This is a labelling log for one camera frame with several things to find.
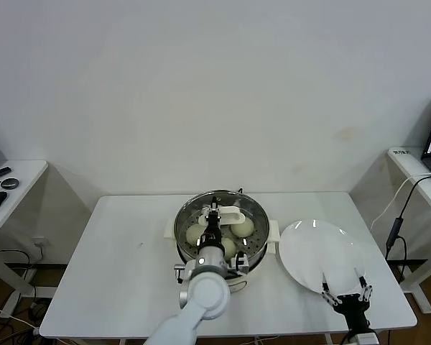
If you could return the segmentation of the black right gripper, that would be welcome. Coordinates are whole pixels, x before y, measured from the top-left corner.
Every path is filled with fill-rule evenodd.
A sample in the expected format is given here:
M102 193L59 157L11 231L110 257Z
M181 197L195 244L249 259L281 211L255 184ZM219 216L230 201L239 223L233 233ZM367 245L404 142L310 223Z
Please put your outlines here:
M328 281L325 273L322 274L322 297L329 305L336 305L335 312L344 316L348 330L351 333L368 333L369 324L365 312L370 306L370 297L373 286L368 284L364 274L361 274L357 268L354 268L361 291L359 294L339 295L335 297L330 293Z

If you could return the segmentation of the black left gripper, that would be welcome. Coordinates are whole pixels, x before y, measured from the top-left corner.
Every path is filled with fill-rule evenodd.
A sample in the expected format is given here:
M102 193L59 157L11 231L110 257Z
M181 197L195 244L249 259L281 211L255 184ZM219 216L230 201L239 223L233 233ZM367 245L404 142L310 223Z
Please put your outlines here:
M216 197L213 196L208 209L207 222L208 225L202 235L202 248L218 247L221 248L221 229L219 226L221 216L221 205L216 202Z

